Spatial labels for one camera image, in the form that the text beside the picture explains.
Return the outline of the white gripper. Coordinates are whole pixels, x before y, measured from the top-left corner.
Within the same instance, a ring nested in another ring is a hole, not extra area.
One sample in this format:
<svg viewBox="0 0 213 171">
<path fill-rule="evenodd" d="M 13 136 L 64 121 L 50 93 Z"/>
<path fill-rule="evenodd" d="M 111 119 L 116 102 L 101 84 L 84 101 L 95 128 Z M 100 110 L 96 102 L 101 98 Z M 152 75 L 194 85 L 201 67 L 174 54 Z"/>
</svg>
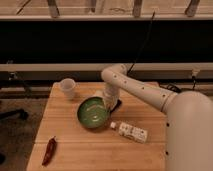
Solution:
<svg viewBox="0 0 213 171">
<path fill-rule="evenodd" d="M 106 84 L 104 91 L 103 91 L 103 98 L 104 98 L 104 104 L 105 107 L 108 110 L 112 110 L 119 99 L 120 96 L 120 90 L 116 86 L 112 86 L 110 84 Z"/>
</svg>

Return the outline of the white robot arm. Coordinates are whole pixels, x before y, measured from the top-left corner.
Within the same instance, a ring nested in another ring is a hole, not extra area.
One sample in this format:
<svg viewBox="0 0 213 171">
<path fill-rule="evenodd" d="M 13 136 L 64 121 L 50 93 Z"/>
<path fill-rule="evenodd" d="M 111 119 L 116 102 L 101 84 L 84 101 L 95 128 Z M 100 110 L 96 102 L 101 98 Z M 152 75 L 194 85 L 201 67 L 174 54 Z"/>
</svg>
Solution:
<svg viewBox="0 0 213 171">
<path fill-rule="evenodd" d="M 123 89 L 166 115 L 165 171 L 213 171 L 213 101 L 209 97 L 132 79 L 124 64 L 105 68 L 101 77 L 109 99 Z"/>
</svg>

